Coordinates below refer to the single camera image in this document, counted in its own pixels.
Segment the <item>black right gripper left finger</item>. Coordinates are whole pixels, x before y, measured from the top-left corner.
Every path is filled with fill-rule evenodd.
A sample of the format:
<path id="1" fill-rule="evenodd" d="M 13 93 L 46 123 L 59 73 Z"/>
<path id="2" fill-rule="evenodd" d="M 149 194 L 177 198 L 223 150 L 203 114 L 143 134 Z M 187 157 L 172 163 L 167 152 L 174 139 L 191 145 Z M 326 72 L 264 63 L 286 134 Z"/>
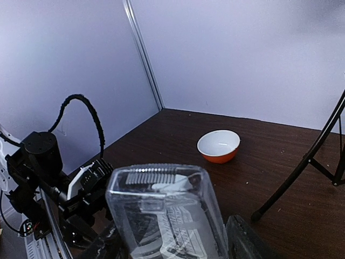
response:
<path id="1" fill-rule="evenodd" d="M 115 225 L 109 225 L 78 258 L 127 258 L 127 251 Z"/>

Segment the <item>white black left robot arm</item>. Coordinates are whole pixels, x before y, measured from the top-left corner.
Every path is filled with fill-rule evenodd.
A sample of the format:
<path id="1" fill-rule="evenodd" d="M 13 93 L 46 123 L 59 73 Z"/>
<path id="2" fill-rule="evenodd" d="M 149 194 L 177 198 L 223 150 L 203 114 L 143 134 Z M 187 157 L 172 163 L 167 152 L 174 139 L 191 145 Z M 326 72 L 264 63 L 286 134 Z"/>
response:
<path id="1" fill-rule="evenodd" d="M 13 208 L 27 217 L 19 229 L 26 237 L 42 239 L 52 232 L 52 223 L 42 199 L 47 195 L 58 208 L 58 227 L 63 240 L 85 250 L 96 239 L 94 214 L 107 208 L 105 190 L 113 167 L 99 158 L 74 178 L 63 172 L 56 136 L 32 132 L 22 141 L 1 130 L 2 191 Z"/>

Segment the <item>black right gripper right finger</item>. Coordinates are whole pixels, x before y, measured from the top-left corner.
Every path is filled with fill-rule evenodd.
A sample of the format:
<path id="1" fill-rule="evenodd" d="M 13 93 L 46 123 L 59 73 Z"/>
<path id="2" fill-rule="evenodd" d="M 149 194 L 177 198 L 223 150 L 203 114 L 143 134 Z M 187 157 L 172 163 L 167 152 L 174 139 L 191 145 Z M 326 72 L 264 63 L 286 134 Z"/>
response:
<path id="1" fill-rule="evenodd" d="M 280 258 L 239 215 L 231 215 L 226 223 L 229 258 Z"/>

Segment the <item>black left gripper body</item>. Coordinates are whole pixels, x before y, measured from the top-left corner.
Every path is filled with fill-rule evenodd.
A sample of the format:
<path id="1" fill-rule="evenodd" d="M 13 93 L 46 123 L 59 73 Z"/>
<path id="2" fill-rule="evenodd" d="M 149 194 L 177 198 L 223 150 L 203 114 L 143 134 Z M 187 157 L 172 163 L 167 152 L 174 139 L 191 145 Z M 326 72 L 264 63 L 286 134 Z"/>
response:
<path id="1" fill-rule="evenodd" d="M 111 214 L 105 200 L 106 187 L 97 187 L 87 193 L 80 190 L 77 196 L 67 199 L 63 189 L 53 189 L 53 201 L 58 207 L 58 221 L 61 234 L 67 245 L 73 248 L 87 248 L 98 236 L 93 229 L 98 220 L 95 214 L 104 212 L 104 220 L 111 221 Z"/>

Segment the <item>white metronome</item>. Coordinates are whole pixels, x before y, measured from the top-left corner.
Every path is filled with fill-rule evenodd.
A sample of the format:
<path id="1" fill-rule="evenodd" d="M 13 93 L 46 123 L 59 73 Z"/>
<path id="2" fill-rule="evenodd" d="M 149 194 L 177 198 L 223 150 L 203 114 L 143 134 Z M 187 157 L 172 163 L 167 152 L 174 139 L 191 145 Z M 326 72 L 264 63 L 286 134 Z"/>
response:
<path id="1" fill-rule="evenodd" d="M 214 258 L 218 255 L 206 202 L 206 173 L 191 165 L 132 169 L 125 206 L 132 258 Z"/>

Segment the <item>clear metronome cover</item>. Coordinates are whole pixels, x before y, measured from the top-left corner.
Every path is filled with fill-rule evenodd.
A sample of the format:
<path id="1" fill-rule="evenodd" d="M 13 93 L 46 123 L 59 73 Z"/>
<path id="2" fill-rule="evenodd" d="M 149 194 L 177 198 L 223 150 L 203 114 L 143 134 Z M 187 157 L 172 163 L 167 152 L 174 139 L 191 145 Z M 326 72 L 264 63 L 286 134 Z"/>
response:
<path id="1" fill-rule="evenodd" d="M 169 163 L 113 170 L 106 201 L 132 258 L 228 258 L 208 172 Z"/>

